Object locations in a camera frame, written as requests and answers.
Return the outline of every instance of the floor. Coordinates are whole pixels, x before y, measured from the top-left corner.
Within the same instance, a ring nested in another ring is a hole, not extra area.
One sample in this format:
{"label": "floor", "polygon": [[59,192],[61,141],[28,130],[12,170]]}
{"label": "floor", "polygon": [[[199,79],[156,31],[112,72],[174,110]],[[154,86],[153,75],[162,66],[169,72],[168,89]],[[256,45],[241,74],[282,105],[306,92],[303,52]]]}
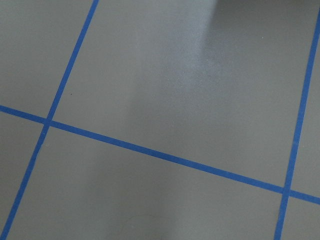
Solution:
{"label": "floor", "polygon": [[0,2],[0,240],[320,238],[320,2]]}

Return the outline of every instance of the blue painter's tape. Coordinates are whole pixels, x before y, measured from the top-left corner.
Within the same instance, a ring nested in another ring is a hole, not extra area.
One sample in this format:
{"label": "blue painter's tape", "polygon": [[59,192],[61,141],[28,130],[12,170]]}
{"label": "blue painter's tape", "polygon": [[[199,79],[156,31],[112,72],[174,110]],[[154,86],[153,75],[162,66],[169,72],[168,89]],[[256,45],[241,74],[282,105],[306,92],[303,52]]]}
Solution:
{"label": "blue painter's tape", "polygon": [[[17,117],[20,117],[20,118],[24,118],[24,119],[27,119],[27,120],[30,120],[30,121],[33,121],[33,122],[37,122],[37,123],[44,123],[44,121],[46,120],[43,117],[32,115],[32,114],[29,114],[29,113],[26,113],[26,112],[23,112],[23,111],[19,111],[19,110],[10,108],[10,107],[2,106],[2,105],[0,105],[0,112],[4,112],[4,113],[7,113],[7,114],[14,115],[14,116],[17,116]],[[84,137],[87,137],[87,138],[90,138],[90,139],[94,139],[94,140],[98,140],[98,141],[101,141],[101,142],[104,142],[104,143],[109,143],[108,140],[113,140],[114,143],[119,143],[119,144],[113,144],[113,145],[116,145],[116,146],[119,146],[119,147],[122,147],[122,148],[126,148],[126,149],[130,149],[132,151],[135,151],[135,149],[143,148],[143,147],[139,148],[139,146],[137,146],[137,145],[136,145],[135,148],[134,147],[130,147],[130,146],[132,146],[134,144],[128,143],[128,142],[124,142],[124,141],[121,141],[121,140],[118,140],[118,139],[115,139],[115,138],[107,137],[107,136],[104,136],[104,135],[101,135],[101,134],[98,134],[98,133],[94,133],[94,132],[90,132],[90,131],[87,131],[87,130],[83,130],[81,128],[77,128],[77,127],[74,127],[74,126],[63,124],[63,123],[57,122],[57,121],[52,121],[50,125],[52,127],[54,127],[54,128],[57,128],[57,129],[60,129],[60,130],[64,130],[64,131],[68,131],[70,133],[81,135],[81,136],[84,136]],[[208,169],[212,168],[212,167],[206,166],[206,165],[203,165],[203,166],[205,168],[208,168]],[[225,178],[225,176],[228,175],[227,173],[232,174],[232,176],[234,175],[234,173],[231,173],[231,172],[228,172],[228,171],[223,171],[223,172],[225,174],[221,174],[220,176],[224,177],[224,178]],[[269,183],[261,182],[259,180],[255,180],[255,179],[252,179],[252,178],[247,178],[247,177],[241,176],[241,175],[238,175],[238,176],[240,176],[240,177],[242,177],[244,179],[251,179],[251,181],[256,182],[256,184],[251,184],[253,186],[257,186],[257,187],[260,187],[260,188],[263,188],[263,189],[268,189],[270,191],[273,191],[273,189],[274,189],[273,192],[276,192],[276,193],[279,193],[279,194],[281,194],[282,191],[283,191],[283,188],[280,187],[280,186],[274,185],[275,188],[274,188],[274,186],[272,186],[273,188],[270,188],[270,187],[266,188],[266,187],[262,187],[262,185],[259,185],[259,183],[267,184],[268,186],[269,186]],[[239,180],[233,179],[233,178],[229,178],[229,179],[232,179],[232,180],[235,180],[235,181],[238,181],[238,182],[242,182],[242,183],[246,183],[244,181],[239,181]],[[299,191],[291,190],[290,191],[290,197],[297,198],[297,199],[300,199],[300,200],[304,200],[304,201],[307,201],[307,202],[310,202],[310,203],[314,203],[314,204],[320,205],[320,197],[308,195],[308,194],[305,194],[305,193],[302,193],[302,192],[299,192]]]}
{"label": "blue painter's tape", "polygon": [[[50,127],[50,123],[51,123],[51,121],[52,121],[52,119],[54,117],[54,114],[55,114],[56,109],[58,107],[59,101],[60,101],[61,96],[62,96],[62,94],[64,92],[64,89],[65,89],[65,86],[67,84],[68,78],[70,76],[71,70],[72,70],[72,68],[74,66],[74,63],[76,61],[78,52],[79,52],[80,47],[82,45],[82,42],[83,42],[83,40],[85,38],[85,35],[87,33],[87,30],[88,30],[88,27],[90,25],[92,17],[93,17],[93,15],[95,13],[95,10],[97,8],[98,2],[99,2],[99,0],[93,0],[92,5],[91,5],[90,10],[89,10],[89,13],[88,13],[88,15],[87,15],[87,17],[85,19],[84,25],[83,25],[83,27],[81,29],[80,35],[78,37],[78,40],[76,41],[75,47],[74,47],[73,52],[72,52],[71,57],[70,57],[70,60],[69,60],[68,65],[67,65],[67,67],[65,69],[65,72],[63,74],[63,77],[62,77],[62,80],[61,80],[60,85],[58,87],[58,90],[57,90],[57,92],[55,94],[55,97],[54,97],[54,100],[52,102],[51,108],[49,110],[48,116],[43,122],[44,125],[43,125],[43,128],[42,128],[41,134],[40,134],[40,136],[38,138],[38,141],[37,141],[36,146],[34,148],[34,151],[32,153],[32,156],[31,156],[31,159],[29,161],[29,164],[28,164],[28,166],[26,168],[26,171],[24,173],[22,182],[20,184],[20,188],[19,188],[19,190],[18,190],[18,192],[16,194],[16,197],[14,199],[13,205],[12,205],[10,213],[9,213],[9,216],[8,216],[6,222],[5,222],[2,234],[0,236],[0,240],[6,240],[8,234],[9,234],[10,228],[12,226],[12,223],[13,223],[13,221],[15,219],[17,210],[19,208],[21,199],[22,199],[22,197],[24,195],[24,192],[26,190],[26,187],[28,185],[31,173],[32,173],[32,171],[34,169],[34,166],[36,164],[37,156],[38,156],[39,151],[41,149],[41,146],[44,143],[45,138],[47,136],[47,133],[48,133],[48,130],[49,130],[49,127]],[[20,116],[25,117],[25,118],[32,117],[31,115],[23,114],[23,112],[17,112],[16,111],[14,113],[15,114],[19,114]]]}
{"label": "blue painter's tape", "polygon": [[320,205],[320,197],[312,196],[312,195],[305,194],[305,193],[302,193],[302,192],[291,190],[290,191],[290,197]]}
{"label": "blue painter's tape", "polygon": [[279,217],[278,217],[278,221],[277,221],[275,232],[274,232],[274,240],[281,239],[281,235],[284,227],[287,205],[288,205],[288,200],[289,200],[290,191],[291,191],[290,189],[291,189],[292,179],[294,176],[295,164],[296,164],[296,159],[298,154],[299,141],[300,141],[302,126],[304,122],[305,112],[306,112],[312,70],[315,62],[317,45],[319,41],[319,34],[320,34],[320,10],[316,20],[309,58],[306,66],[300,106],[299,106],[298,116],[296,120],[291,153],[290,153],[290,158],[289,158],[289,163],[288,163],[288,168],[286,172],[284,188],[283,188],[283,193],[282,193],[282,198],[280,203]]}
{"label": "blue painter's tape", "polygon": [[2,105],[0,105],[0,112],[11,114],[23,119],[28,119],[39,124],[44,124],[46,120],[44,117],[36,116],[30,113],[26,113],[24,111],[15,110],[13,108],[2,106]]}
{"label": "blue painter's tape", "polygon": [[242,176],[242,175],[239,175],[239,174],[235,174],[233,172],[221,170],[221,169],[218,169],[218,168],[215,168],[215,167],[212,167],[212,166],[207,166],[207,165],[195,162],[195,161],[190,161],[190,160],[187,160],[187,159],[184,159],[184,158],[181,158],[181,157],[173,156],[173,155],[170,155],[170,154],[167,154],[167,153],[163,153],[163,152],[156,151],[156,150],[153,150],[153,149],[150,149],[150,148],[146,148],[146,147],[143,147],[143,146],[135,145],[133,143],[129,143],[129,142],[126,142],[126,141],[118,140],[118,139],[115,139],[115,138],[112,138],[112,137],[109,137],[109,136],[104,136],[104,135],[101,135],[101,134],[98,134],[98,133],[94,133],[94,132],[91,132],[91,131],[87,131],[87,130],[84,130],[84,129],[81,129],[81,128],[77,128],[77,127],[74,127],[74,126],[66,125],[66,124],[63,124],[63,123],[60,123],[60,122],[52,121],[51,122],[51,126],[54,127],[54,128],[57,128],[57,129],[68,131],[70,133],[74,133],[74,134],[78,134],[78,135],[87,137],[87,138],[90,138],[90,139],[95,139],[95,140],[98,140],[98,141],[101,141],[101,142],[104,142],[104,143],[108,143],[108,144],[112,144],[112,145],[115,145],[115,146],[118,146],[118,147],[121,147],[121,148],[124,148],[124,149],[129,149],[129,150],[132,150],[132,151],[135,151],[135,152],[139,152],[139,153],[142,153],[142,154],[153,156],[153,157],[156,157],[156,158],[159,158],[159,159],[163,159],[163,160],[166,160],[166,161],[169,161],[169,162],[173,162],[173,163],[176,163],[176,164],[187,166],[187,167],[190,167],[190,168],[193,168],[193,169],[197,169],[197,170],[204,171],[204,172],[207,172],[207,173],[210,173],[210,174],[221,176],[221,177],[224,177],[224,178],[227,178],[227,179],[235,180],[235,181],[238,181],[238,182],[241,182],[241,183],[245,183],[245,184],[249,184],[249,185],[252,185],[252,186],[256,186],[256,187],[259,187],[259,188],[262,188],[262,189],[266,189],[266,190],[269,190],[269,191],[273,191],[273,192],[276,192],[276,193],[280,193],[281,194],[282,191],[283,191],[283,188],[280,187],[280,186],[277,186],[277,185],[273,185],[273,184],[270,184],[270,183],[267,183],[267,182],[263,182],[263,181],[260,181],[260,180],[256,180],[256,179],[253,179],[253,178],[250,178],[250,177],[246,177],[246,176]]}

